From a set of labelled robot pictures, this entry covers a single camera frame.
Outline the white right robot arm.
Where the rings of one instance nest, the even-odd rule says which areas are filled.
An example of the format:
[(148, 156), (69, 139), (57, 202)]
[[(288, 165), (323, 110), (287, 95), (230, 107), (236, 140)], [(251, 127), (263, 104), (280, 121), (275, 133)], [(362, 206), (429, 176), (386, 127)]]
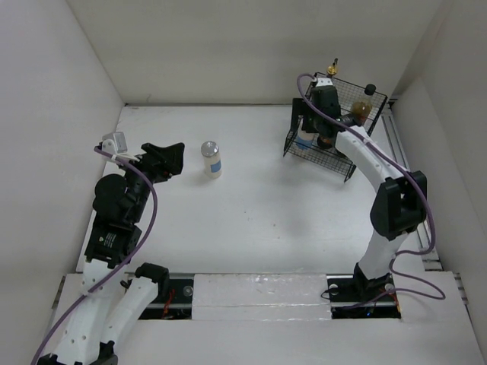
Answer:
[(332, 148), (349, 158), (376, 192), (370, 211), (374, 232), (351, 279), (331, 283), (329, 300), (339, 297), (349, 309), (376, 302), (396, 292), (390, 276), (401, 245), (419, 224), (432, 220), (426, 176), (409, 172), (391, 160), (370, 138), (359, 117), (341, 114), (330, 80), (313, 78), (309, 93), (293, 101), (292, 126), (329, 139)]

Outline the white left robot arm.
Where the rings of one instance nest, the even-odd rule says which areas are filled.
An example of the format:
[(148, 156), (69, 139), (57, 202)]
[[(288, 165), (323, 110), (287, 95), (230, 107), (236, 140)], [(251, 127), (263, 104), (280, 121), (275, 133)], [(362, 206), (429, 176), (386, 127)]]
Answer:
[(79, 298), (59, 317), (41, 342), (33, 364), (116, 364), (118, 353), (149, 303), (169, 294), (167, 268), (144, 263), (125, 281), (126, 266), (143, 247), (156, 221), (155, 184), (183, 171), (184, 143), (167, 147), (145, 143), (142, 154), (95, 152), (123, 174), (98, 180), (91, 235), (84, 252)]

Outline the clear glass oil bottle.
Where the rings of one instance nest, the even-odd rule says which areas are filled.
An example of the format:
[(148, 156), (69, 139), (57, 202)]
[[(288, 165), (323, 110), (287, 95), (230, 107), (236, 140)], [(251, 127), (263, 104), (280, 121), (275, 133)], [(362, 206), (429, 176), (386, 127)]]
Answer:
[(338, 63), (339, 63), (339, 59), (338, 58), (334, 58), (333, 63), (326, 70), (326, 76), (328, 78), (334, 78), (337, 75), (337, 73), (338, 73)]

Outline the red lid jar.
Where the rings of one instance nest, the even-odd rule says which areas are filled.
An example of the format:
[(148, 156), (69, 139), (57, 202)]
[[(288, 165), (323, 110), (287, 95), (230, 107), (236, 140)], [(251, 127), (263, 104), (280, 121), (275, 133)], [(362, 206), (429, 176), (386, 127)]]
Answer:
[(334, 148), (334, 146), (335, 146), (335, 139), (334, 138), (325, 138), (322, 135), (318, 135), (318, 137), (317, 137), (317, 145), (321, 149), (329, 150), (331, 148)]

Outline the white salt jar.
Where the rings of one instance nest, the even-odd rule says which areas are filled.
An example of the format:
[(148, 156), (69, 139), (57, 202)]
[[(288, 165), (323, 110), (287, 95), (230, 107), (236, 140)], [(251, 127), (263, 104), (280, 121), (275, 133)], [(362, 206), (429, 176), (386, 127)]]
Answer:
[(219, 146), (214, 141), (205, 141), (200, 151), (205, 164), (205, 174), (212, 179), (217, 179), (221, 175)]
[(297, 145), (297, 148), (304, 151), (311, 148), (313, 145), (314, 136), (314, 133), (309, 133), (304, 130), (304, 118), (301, 117), (298, 125), (298, 131), (295, 137), (295, 143)]

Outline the dark soy sauce bottle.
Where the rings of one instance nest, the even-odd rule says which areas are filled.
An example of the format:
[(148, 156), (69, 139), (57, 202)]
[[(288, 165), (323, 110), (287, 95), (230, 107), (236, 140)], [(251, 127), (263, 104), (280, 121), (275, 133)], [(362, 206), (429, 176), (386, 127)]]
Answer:
[(351, 114), (364, 125), (372, 111), (372, 97), (376, 92), (376, 86), (374, 84), (367, 84), (362, 91), (360, 97), (352, 104)]

